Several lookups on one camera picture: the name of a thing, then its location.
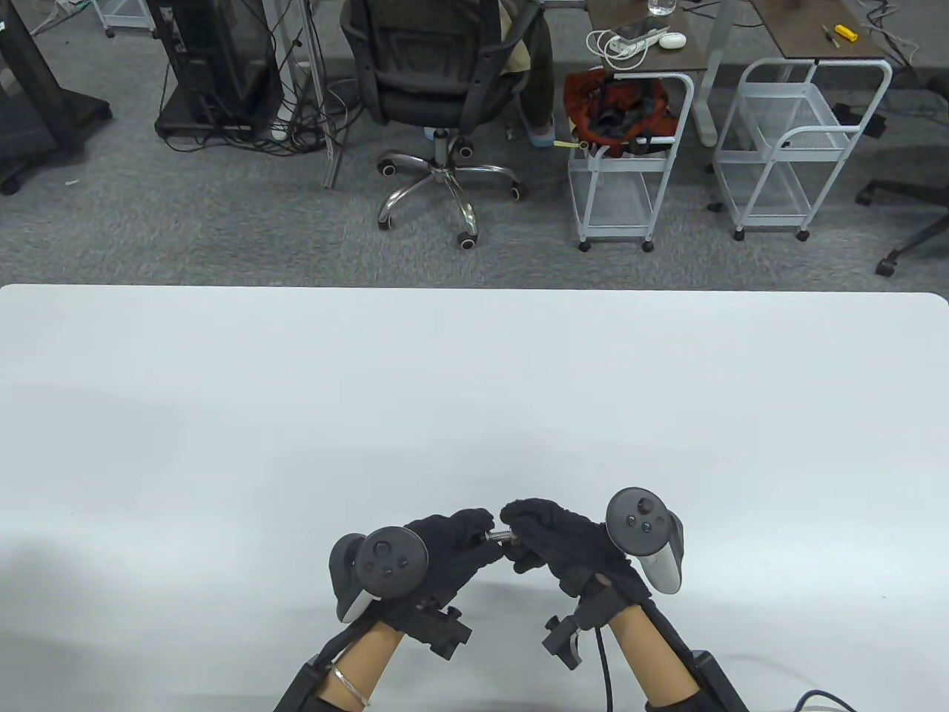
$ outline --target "desk leg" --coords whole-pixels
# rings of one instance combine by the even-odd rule
[[[722,0],[718,6],[712,35],[709,37],[708,69],[705,71],[705,76],[702,77],[696,99],[692,103],[692,118],[696,122],[698,138],[703,146],[709,148],[718,143],[718,132],[715,128],[715,121],[712,119],[712,112],[709,110],[709,95],[712,93],[712,85],[715,83],[722,57],[725,56],[728,36],[732,31],[732,24],[735,22],[735,14],[740,2],[741,0]]]

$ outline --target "black glove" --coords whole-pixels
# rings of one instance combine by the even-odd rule
[[[419,535],[428,550],[428,571],[421,583],[399,598],[375,601],[367,613],[395,629],[412,611],[442,609],[478,570],[500,559],[501,545],[484,541],[494,526],[485,509],[463,509],[451,516],[432,515],[405,525]]]
[[[505,544],[514,571],[524,573],[547,565],[564,593],[584,599],[600,590],[593,574],[609,579],[629,605],[652,595],[626,555],[616,548],[605,524],[569,512],[546,499],[518,499],[501,510],[516,543]]]

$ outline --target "chrome chair base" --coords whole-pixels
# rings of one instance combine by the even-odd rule
[[[394,176],[399,169],[406,172],[422,173],[414,183],[393,191],[382,202],[377,220],[380,230],[392,229],[392,209],[404,197],[410,196],[423,185],[431,182],[444,184],[455,199],[461,220],[464,223],[464,232],[457,236],[458,247],[462,250],[471,250],[477,244],[477,218],[475,208],[465,196],[464,190],[458,183],[458,176],[465,174],[491,174],[503,176],[511,183],[511,197],[522,200],[527,190],[524,184],[510,168],[500,165],[455,165],[455,152],[467,158],[472,154],[471,145],[457,136],[450,137],[444,129],[435,133],[435,157],[424,159],[420,156],[386,151],[379,157],[377,168],[384,176]]]

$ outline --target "brown desk top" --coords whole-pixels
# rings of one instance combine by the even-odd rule
[[[752,0],[754,10],[787,59],[882,59],[884,51],[860,27],[843,0]],[[834,33],[840,49],[824,36],[822,25],[833,32],[846,25],[858,35],[854,43]]]
[[[646,0],[586,0],[586,12],[589,14],[593,29],[617,28],[649,14]],[[681,32],[686,36],[688,41],[685,47],[682,49],[663,49],[659,45],[653,45],[646,52],[645,60],[636,67],[635,71],[688,72],[707,69],[708,60],[705,57],[705,47],[695,37],[686,13],[682,12],[681,9],[676,9],[675,12],[666,15],[663,19],[669,23],[669,31]],[[641,55],[637,55],[627,63],[616,62],[615,64],[619,67],[627,64],[633,66],[641,58]],[[596,58],[591,55],[590,59],[590,64],[593,65]]]

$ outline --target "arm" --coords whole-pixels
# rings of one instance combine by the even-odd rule
[[[609,626],[653,707],[680,703],[698,694],[692,674],[642,608],[631,606],[614,617]]]
[[[343,653],[336,666],[367,700],[372,696],[385,667],[399,647],[403,633],[379,622]],[[330,673],[317,696],[344,712],[362,712],[363,705]]]

